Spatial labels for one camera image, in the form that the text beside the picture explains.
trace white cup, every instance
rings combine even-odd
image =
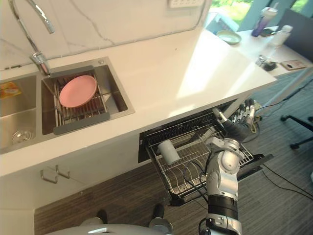
[[[157,147],[168,165],[180,160],[180,157],[170,140],[160,143]]]

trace sink drying rack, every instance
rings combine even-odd
[[[198,169],[195,164],[188,164],[188,162],[196,162],[203,169],[205,168],[206,160],[211,152],[211,149],[204,143],[209,137],[205,136],[205,133],[207,133],[209,129],[211,130],[210,136],[215,136],[220,139],[224,138],[224,131],[218,124],[213,124],[211,118],[212,113],[201,117],[201,120],[204,120],[205,123],[207,123],[205,126],[198,127],[195,125],[192,127],[191,131],[174,137],[171,135],[172,132],[174,133],[186,126],[188,127],[192,122],[189,121],[187,124],[180,123],[166,131],[153,133],[150,136],[151,138],[148,138],[148,147],[153,153],[156,160],[155,162],[160,169],[161,176],[166,182],[168,190],[178,197],[184,197],[194,192],[194,189],[184,180],[183,173],[185,168],[186,179],[192,182],[196,187],[202,188],[203,185],[206,184],[206,176],[202,175],[200,177],[200,169]],[[157,146],[165,140],[170,140],[172,142],[180,157],[180,160],[171,165],[166,163],[157,148]],[[240,146],[240,151],[245,155],[244,159],[240,161],[240,167],[253,161],[253,156],[243,145]]]
[[[86,71],[79,75],[90,75],[97,80],[95,73],[92,71]],[[106,94],[101,93],[98,84],[95,95],[86,104],[76,108],[68,108],[61,105],[59,100],[61,90],[68,82],[79,75],[66,75],[58,77],[54,81],[53,102],[56,126],[53,132],[56,135],[110,119],[110,113],[105,105]]]

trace cabinet door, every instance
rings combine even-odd
[[[33,210],[1,210],[1,235],[34,235]]]
[[[44,181],[41,170],[45,178],[55,180],[55,170],[42,164],[1,177],[0,209],[35,209],[71,195],[83,185],[60,176],[56,184]]]
[[[71,178],[86,188],[138,167],[138,150],[139,134],[82,149],[58,164],[63,171],[68,167]]]

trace drawer handle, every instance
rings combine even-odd
[[[61,175],[67,179],[70,179],[70,171],[67,172],[67,175],[59,171],[59,165],[55,165],[55,171],[58,175]]]
[[[51,180],[51,179],[45,178],[45,177],[44,177],[44,170],[41,170],[41,171],[40,171],[40,177],[41,177],[44,181],[48,181],[48,182],[53,183],[53,184],[58,183],[58,176],[55,177],[55,180]]]

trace dishwasher drawer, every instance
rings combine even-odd
[[[145,149],[171,197],[170,203],[172,206],[180,206],[200,196],[190,184],[185,182],[183,177],[184,171],[186,179],[192,182],[202,193],[205,193],[206,176],[202,175],[200,177],[200,170],[195,164],[190,163],[187,166],[186,164],[189,161],[194,161],[204,169],[206,160],[211,152],[211,148],[204,144],[205,141],[210,136],[215,136],[220,139],[223,139],[225,136],[224,129],[218,124],[212,112],[198,118],[205,120],[205,122],[201,121],[200,125],[193,126],[191,131],[184,134],[175,135],[177,129],[189,125],[190,121],[184,121],[177,125],[157,130],[145,136]],[[171,165],[166,163],[157,147],[165,140],[172,142],[180,157],[180,160]],[[243,152],[245,158],[240,161],[239,173],[245,166],[264,158],[263,155],[257,155],[257,157],[253,156],[242,144],[240,151]],[[253,168],[251,169],[255,169],[260,164],[252,164]]]

